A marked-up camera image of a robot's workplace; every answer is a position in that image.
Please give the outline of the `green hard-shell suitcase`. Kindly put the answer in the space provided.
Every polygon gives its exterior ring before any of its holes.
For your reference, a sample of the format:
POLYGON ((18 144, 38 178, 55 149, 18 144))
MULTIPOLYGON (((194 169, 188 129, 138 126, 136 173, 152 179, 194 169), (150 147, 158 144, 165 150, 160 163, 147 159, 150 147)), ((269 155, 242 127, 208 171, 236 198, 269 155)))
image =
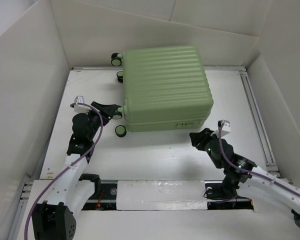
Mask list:
POLYGON ((179 45, 127 50, 111 55, 123 84, 125 125, 115 133, 199 129, 214 104, 198 47, 179 45))

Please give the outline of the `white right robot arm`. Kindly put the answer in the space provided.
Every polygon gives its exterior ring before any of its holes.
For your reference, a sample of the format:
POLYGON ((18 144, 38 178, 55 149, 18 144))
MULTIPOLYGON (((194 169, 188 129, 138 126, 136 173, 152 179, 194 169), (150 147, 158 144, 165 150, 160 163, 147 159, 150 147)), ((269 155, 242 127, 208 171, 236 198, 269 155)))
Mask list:
POLYGON ((232 145, 221 137, 221 131, 205 128, 189 134, 191 145, 207 153, 224 179, 207 186, 203 196, 219 204, 238 197, 259 199, 282 209, 300 228, 300 188, 268 173, 252 160, 234 152, 232 145))

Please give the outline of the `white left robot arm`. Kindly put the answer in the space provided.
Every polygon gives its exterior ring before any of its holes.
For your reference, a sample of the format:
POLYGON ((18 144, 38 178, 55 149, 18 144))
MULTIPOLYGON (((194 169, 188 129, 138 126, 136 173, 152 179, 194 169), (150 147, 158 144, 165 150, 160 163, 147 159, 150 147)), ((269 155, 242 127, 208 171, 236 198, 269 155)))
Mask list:
POLYGON ((36 240, 72 240, 76 218, 89 198, 101 194, 101 180, 97 174, 85 174, 103 128, 113 118, 122 118, 117 104, 104 105, 80 100, 72 103, 76 115, 72 118, 69 140, 62 171, 45 187, 34 201, 24 227, 28 239, 32 224, 36 240))

